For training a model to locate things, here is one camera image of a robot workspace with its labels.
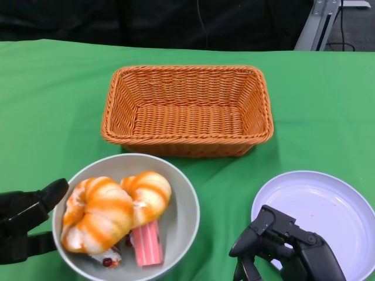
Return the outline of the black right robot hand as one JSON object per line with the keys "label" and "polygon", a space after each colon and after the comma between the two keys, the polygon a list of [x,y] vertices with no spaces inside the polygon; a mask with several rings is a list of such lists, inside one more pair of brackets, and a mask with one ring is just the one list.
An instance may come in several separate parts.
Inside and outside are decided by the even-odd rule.
{"label": "black right robot hand", "polygon": [[278,260],[282,280],[345,280],[328,243],[301,229],[296,219],[263,205],[257,218],[241,233],[229,256],[237,258],[234,280],[261,280],[255,257]]}

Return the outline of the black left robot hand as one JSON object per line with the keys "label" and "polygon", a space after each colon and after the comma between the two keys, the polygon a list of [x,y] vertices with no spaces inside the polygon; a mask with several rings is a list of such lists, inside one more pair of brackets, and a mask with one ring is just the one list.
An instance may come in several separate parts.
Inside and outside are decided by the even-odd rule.
{"label": "black left robot hand", "polygon": [[69,189],[58,179],[42,190],[1,194],[1,265],[21,263],[28,258],[56,251],[51,231],[28,235],[49,219],[49,213]]}

